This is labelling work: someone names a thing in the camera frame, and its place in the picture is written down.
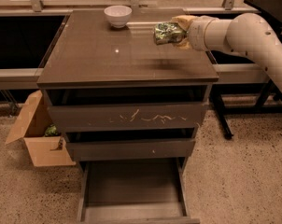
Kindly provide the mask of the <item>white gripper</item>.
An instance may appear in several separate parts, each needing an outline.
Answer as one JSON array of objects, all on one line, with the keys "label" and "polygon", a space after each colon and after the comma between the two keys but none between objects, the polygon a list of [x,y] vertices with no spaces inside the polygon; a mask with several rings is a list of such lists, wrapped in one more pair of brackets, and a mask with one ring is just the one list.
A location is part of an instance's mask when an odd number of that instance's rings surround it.
[{"label": "white gripper", "polygon": [[210,50],[205,41],[205,33],[208,26],[215,20],[216,18],[209,16],[179,15],[173,17],[171,22],[177,23],[184,31],[188,31],[188,38],[175,43],[174,46],[184,50],[191,48],[198,51]]}]

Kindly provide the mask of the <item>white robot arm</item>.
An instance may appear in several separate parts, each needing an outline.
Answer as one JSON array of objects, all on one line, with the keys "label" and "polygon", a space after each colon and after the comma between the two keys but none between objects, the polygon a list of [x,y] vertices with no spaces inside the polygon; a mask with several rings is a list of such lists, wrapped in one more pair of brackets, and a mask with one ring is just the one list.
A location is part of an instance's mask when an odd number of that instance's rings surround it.
[{"label": "white robot arm", "polygon": [[187,41],[193,49],[245,57],[257,64],[282,93],[282,43],[260,15],[244,13],[232,20],[180,15],[171,21],[188,32]]}]

